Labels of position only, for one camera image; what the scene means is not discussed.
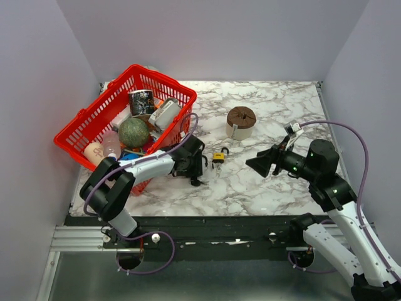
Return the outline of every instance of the screw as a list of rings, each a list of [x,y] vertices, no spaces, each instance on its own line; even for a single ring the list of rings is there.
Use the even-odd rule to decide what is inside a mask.
[[[153,235],[152,235],[152,241],[153,241],[154,243],[158,243],[158,242],[160,241],[160,235],[157,234],[157,233],[153,234]]]
[[[105,236],[103,236],[102,240],[104,243],[108,243],[111,240],[111,238],[109,236],[105,235]]]
[[[269,234],[269,240],[270,240],[272,243],[274,243],[274,242],[277,240],[277,234],[274,233],[274,232],[271,232],[271,233]]]

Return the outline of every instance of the floor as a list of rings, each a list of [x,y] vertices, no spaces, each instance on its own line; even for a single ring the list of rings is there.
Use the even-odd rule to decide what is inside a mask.
[[[143,263],[143,270],[160,263]],[[329,268],[317,257],[315,268]],[[59,262],[52,301],[351,301],[338,273],[293,270],[286,261],[173,263],[160,273],[126,276],[115,254],[65,253]]]

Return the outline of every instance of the cup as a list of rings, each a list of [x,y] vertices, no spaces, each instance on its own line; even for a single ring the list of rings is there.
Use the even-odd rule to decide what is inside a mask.
[[[130,111],[133,117],[153,114],[155,111],[155,102],[153,91],[137,90],[128,93]]]

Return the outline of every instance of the plastic bottle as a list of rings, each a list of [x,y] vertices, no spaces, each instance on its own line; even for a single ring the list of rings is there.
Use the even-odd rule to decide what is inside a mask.
[[[118,134],[112,130],[109,130],[103,134],[103,155],[105,157],[112,157],[118,159],[121,156],[120,140]]]

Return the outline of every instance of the red plastic basket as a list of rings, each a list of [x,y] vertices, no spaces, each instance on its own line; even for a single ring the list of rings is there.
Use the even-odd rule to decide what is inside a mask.
[[[195,91],[180,85],[176,80],[156,71],[150,71],[140,65],[132,65],[117,79],[110,82],[104,91],[88,108],[83,108],[76,117],[54,139],[57,146],[67,151],[70,156],[91,171],[95,166],[83,155],[85,147],[94,141],[102,142],[102,134],[111,130],[110,122],[128,105],[128,92],[149,89],[154,97],[165,100],[175,97],[182,109],[169,128],[147,151],[154,153],[164,146],[180,141],[180,125],[185,115],[191,113],[196,100]],[[190,120],[185,121],[184,130],[189,130]],[[133,188],[140,194],[150,182],[145,181]]]

